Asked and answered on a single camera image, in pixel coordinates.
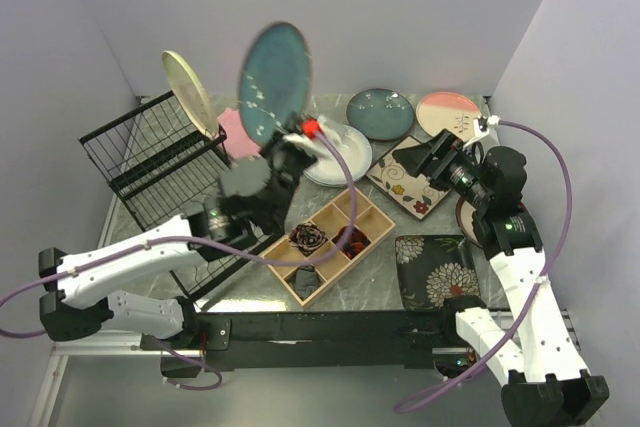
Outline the square patterned glass plate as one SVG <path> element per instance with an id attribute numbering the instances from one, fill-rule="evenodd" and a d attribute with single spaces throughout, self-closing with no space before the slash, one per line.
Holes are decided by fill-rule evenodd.
<path id="1" fill-rule="evenodd" d="M 447 196 L 447 192 L 434 189 L 423 175 L 410 176 L 393 157 L 396 150 L 419 144 L 417 138 L 407 136 L 374 161 L 365 177 L 410 216 L 422 221 Z"/>

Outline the pink and cream plate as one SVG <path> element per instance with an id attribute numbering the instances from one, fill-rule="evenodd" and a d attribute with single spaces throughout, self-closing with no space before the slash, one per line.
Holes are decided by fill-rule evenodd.
<path id="1" fill-rule="evenodd" d="M 473 120 L 480 116 L 480 108 L 471 99 L 452 92 L 428 94 L 416 106 L 419 126 L 432 137 L 446 129 L 469 141 L 474 137 Z"/>

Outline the brown rimmed dark plate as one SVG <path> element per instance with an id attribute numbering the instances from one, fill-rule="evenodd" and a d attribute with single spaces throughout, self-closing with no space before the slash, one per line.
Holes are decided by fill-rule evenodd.
<path id="1" fill-rule="evenodd" d="M 240 70 L 237 101 L 246 135 L 266 145 L 307 105 L 312 75 L 307 42 L 289 22 L 266 26 L 249 47 Z"/>

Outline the white round plate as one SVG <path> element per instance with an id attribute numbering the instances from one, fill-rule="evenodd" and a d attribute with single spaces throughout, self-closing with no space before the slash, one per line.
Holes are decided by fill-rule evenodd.
<path id="1" fill-rule="evenodd" d="M 373 156 L 369 140 L 357 129 L 328 118 L 324 118 L 321 126 L 346 162 L 353 181 L 364 177 L 371 166 Z M 322 186 L 338 187 L 347 184 L 343 170 L 331 154 L 320 158 L 305 170 L 304 175 Z"/>

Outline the teal glazed plate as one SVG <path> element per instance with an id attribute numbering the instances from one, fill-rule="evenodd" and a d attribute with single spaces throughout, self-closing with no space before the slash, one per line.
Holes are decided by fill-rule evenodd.
<path id="1" fill-rule="evenodd" d="M 411 103 L 398 92 L 372 88 L 349 100 L 346 118 L 350 126 L 369 140 L 390 142 L 409 133 L 415 112 Z"/>

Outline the black ribbed plate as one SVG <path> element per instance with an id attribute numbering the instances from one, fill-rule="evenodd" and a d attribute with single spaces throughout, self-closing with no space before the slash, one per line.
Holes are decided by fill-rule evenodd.
<path id="1" fill-rule="evenodd" d="M 456 204 L 455 216 L 461 232 L 474 245 L 483 250 L 499 252 L 501 241 L 505 246 L 513 248 L 534 245 L 527 225 L 522 218 L 526 212 L 526 207 L 520 202 L 515 210 L 508 211 L 506 214 L 485 215 L 482 221 L 483 225 L 488 228 L 489 242 L 481 242 L 477 239 L 473 224 L 475 208 L 462 197 L 458 199 Z"/>

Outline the black square floral plate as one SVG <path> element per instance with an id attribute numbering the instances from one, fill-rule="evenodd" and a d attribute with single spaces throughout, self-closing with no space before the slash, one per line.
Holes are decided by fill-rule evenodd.
<path id="1" fill-rule="evenodd" d="M 396 271 L 405 310 L 438 310 L 448 298 L 480 296 L 468 242 L 462 235 L 395 238 Z"/>

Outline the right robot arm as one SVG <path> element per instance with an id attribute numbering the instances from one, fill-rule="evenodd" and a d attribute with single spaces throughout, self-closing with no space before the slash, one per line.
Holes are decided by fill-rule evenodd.
<path id="1" fill-rule="evenodd" d="M 496 146 L 477 161 L 460 138 L 442 130 L 393 157 L 410 176 L 425 176 L 435 189 L 453 190 L 473 206 L 476 241 L 514 317 L 504 331 L 480 301 L 445 301 L 440 337 L 452 346 L 466 343 L 478 356 L 464 375 L 491 371 L 512 426 L 586 424 L 608 400 L 609 387 L 590 373 L 554 295 L 541 236 L 522 204 L 525 156 Z"/>

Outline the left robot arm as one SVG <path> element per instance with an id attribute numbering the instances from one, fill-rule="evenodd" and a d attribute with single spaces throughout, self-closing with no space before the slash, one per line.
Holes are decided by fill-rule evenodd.
<path id="1" fill-rule="evenodd" d="M 39 319 L 47 336 L 72 341 L 107 327 L 168 340 L 179 349 L 193 346 L 200 325 L 190 301 L 154 300 L 124 286 L 198 260 L 255 259 L 255 233 L 283 230 L 303 172 L 324 153 L 316 140 L 321 130 L 314 118 L 292 114 L 258 155 L 237 160 L 220 175 L 216 193 L 163 224 L 92 252 L 41 251 Z"/>

